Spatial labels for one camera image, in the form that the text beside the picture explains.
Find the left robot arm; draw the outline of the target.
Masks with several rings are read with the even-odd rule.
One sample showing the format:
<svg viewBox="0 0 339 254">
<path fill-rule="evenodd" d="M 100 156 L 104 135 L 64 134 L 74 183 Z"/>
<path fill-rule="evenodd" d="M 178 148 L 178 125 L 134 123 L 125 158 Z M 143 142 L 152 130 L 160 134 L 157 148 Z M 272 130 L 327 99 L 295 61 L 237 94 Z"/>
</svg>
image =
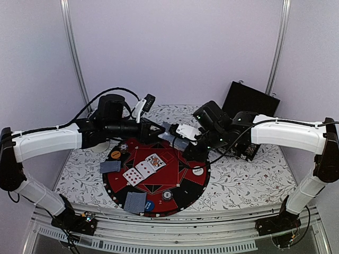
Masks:
<svg viewBox="0 0 339 254">
<path fill-rule="evenodd" d="M 44 185 L 41 178 L 25 173 L 24 164 L 47 167 L 50 173 L 59 165 L 57 159 L 77 149 L 103 150 L 117 138 L 138 138 L 148 141 L 155 136 L 153 122 L 142 118 L 149 112 L 155 96 L 139 99 L 134 108 L 118 94 L 101 96 L 91 116 L 75 117 L 66 124 L 26 131 L 1 130 L 1 189 L 16 193 L 46 209 L 68 230 L 75 229 L 79 219 L 69 201 Z"/>
</svg>

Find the small poker chip stack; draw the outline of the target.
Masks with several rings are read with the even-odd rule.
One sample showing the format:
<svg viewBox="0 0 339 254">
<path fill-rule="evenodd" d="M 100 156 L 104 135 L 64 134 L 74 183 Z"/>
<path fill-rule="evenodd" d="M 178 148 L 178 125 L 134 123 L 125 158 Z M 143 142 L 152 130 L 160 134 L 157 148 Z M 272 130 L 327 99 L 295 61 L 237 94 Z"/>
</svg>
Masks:
<svg viewBox="0 0 339 254">
<path fill-rule="evenodd" d="M 164 202 L 169 202 L 173 199 L 173 193 L 170 190 L 165 190 L 162 192 L 162 200 Z"/>
</svg>

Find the white dealer button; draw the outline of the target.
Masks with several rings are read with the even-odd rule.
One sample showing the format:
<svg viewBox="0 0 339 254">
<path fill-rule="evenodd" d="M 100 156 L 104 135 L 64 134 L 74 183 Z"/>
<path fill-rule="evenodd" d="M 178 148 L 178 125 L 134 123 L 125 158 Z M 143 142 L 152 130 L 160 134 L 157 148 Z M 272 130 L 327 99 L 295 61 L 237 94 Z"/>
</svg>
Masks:
<svg viewBox="0 0 339 254">
<path fill-rule="evenodd" d="M 192 173 L 195 176 L 202 176 L 204 174 L 204 172 L 205 172 L 205 169 L 203 167 L 200 167 L 200 166 L 195 166 L 192 169 Z"/>
</svg>

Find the blue playing card deck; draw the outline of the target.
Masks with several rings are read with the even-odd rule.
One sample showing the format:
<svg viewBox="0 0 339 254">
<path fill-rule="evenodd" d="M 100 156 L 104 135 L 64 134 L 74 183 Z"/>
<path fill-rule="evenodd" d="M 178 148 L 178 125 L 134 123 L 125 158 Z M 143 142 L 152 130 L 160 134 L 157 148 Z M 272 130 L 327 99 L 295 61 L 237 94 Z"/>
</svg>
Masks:
<svg viewBox="0 0 339 254">
<path fill-rule="evenodd" d="M 189 141 L 187 140 L 182 140 L 182 139 L 175 139 L 174 140 L 174 143 L 173 143 L 173 147 L 176 149 L 176 150 L 179 150 L 181 152 L 183 152 L 187 146 L 189 145 Z"/>
</svg>

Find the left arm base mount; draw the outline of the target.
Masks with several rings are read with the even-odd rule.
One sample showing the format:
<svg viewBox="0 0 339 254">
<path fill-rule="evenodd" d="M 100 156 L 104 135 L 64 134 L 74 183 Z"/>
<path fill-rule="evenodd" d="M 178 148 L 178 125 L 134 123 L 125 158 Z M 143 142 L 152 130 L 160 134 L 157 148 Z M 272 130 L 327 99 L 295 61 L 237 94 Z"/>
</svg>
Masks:
<svg viewBox="0 0 339 254">
<path fill-rule="evenodd" d="M 62 194 L 60 197 L 64 201 L 65 210 L 57 216 L 52 216 L 51 225 L 65 231 L 93 236 L 97 227 L 95 213 L 85 211 L 77 215 L 67 198 Z"/>
</svg>

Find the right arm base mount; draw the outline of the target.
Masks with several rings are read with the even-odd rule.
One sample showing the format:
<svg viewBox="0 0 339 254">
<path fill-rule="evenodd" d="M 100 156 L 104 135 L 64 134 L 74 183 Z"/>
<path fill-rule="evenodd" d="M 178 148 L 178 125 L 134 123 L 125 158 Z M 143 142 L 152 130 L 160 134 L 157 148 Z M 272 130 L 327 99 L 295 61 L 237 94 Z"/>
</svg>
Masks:
<svg viewBox="0 0 339 254">
<path fill-rule="evenodd" d="M 276 234 L 271 240 L 279 249 L 292 246 L 300 226 L 299 216 L 288 212 L 280 212 L 276 216 L 265 217 L 255 221 L 255 229 L 259 236 Z"/>
</svg>

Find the orange big blind button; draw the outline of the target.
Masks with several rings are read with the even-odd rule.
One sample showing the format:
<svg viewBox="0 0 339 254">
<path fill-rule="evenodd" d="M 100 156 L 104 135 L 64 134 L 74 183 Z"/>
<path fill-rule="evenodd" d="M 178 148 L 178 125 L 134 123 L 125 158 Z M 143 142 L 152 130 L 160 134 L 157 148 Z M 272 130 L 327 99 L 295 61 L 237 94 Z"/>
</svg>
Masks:
<svg viewBox="0 0 339 254">
<path fill-rule="evenodd" d="M 118 150 L 112 151 L 110 156 L 112 159 L 119 159 L 121 157 L 121 152 Z"/>
</svg>

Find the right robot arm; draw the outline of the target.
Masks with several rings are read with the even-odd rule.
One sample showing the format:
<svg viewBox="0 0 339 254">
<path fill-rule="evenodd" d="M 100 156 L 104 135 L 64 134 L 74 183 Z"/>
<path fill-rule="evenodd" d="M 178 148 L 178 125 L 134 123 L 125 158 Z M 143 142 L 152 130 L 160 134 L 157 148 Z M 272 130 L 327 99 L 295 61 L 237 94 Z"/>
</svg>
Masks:
<svg viewBox="0 0 339 254">
<path fill-rule="evenodd" d="M 308 203 L 328 184 L 338 181 L 338 123 L 331 118 L 305 122 L 249 111 L 240 111 L 230 118 L 214 101 L 203 104 L 193 117 L 200 128 L 180 124 L 175 131 L 189 140 L 184 154 L 193 160 L 205 161 L 212 149 L 251 144 L 271 144 L 313 154 L 313 168 L 283 200 L 277 216 L 257 220 L 258 230 L 284 231 L 298 224 L 299 214 Z"/>
</svg>

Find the blue small blind button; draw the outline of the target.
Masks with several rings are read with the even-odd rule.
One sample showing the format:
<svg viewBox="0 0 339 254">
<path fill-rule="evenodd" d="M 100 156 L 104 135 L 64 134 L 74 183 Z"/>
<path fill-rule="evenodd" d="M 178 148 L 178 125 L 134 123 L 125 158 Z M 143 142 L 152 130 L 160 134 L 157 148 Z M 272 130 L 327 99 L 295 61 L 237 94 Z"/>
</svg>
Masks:
<svg viewBox="0 0 339 254">
<path fill-rule="evenodd" d="M 155 204 L 151 200 L 147 200 L 145 204 L 145 212 L 151 212 L 155 208 Z"/>
</svg>

